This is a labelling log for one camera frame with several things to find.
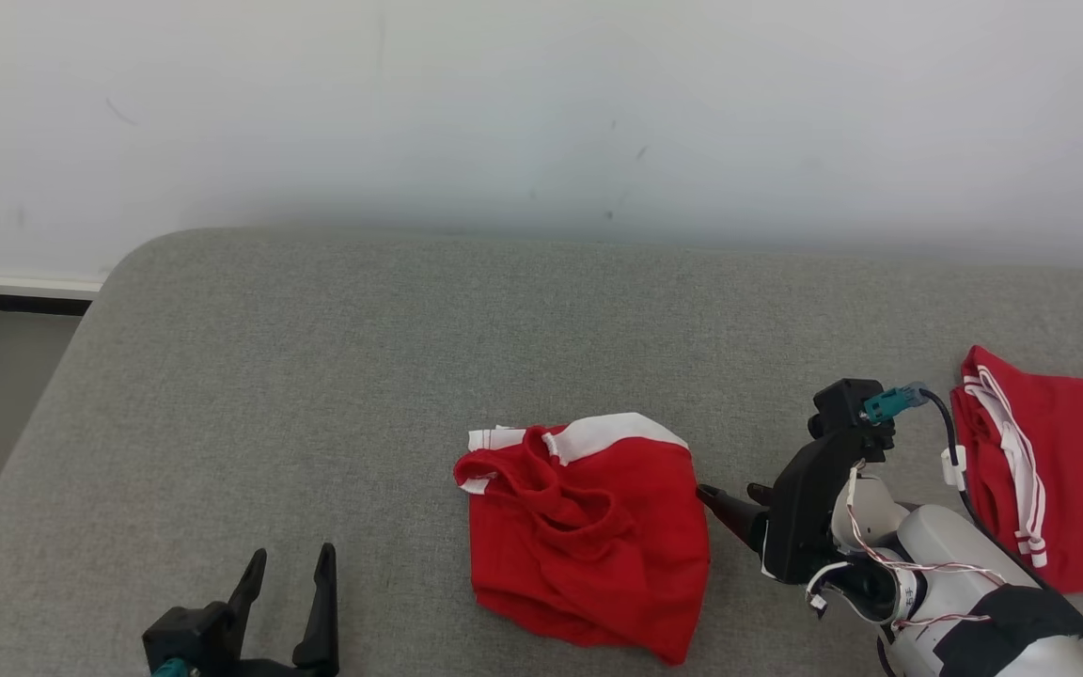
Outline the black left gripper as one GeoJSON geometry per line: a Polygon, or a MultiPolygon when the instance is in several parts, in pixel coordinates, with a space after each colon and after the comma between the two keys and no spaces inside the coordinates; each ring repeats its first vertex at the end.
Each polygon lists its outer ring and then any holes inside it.
{"type": "MultiPolygon", "coordinates": [[[[261,591],[268,550],[255,550],[240,581],[229,596],[229,656],[240,659],[250,609],[261,591]]],[[[304,638],[292,652],[293,665],[276,663],[268,658],[233,661],[216,671],[213,676],[338,676],[339,622],[337,588],[337,552],[331,543],[324,543],[313,573],[315,593],[306,621],[304,638]]]]}

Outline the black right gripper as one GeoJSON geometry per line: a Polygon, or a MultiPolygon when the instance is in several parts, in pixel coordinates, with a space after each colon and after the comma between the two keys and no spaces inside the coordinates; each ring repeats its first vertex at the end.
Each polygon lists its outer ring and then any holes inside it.
{"type": "Polygon", "coordinates": [[[893,434],[893,428],[811,428],[812,440],[787,463],[773,489],[752,481],[748,502],[699,484],[697,498],[740,543],[764,554],[767,575],[807,584],[822,567],[845,558],[831,535],[838,495],[856,464],[886,461],[893,434]]]}

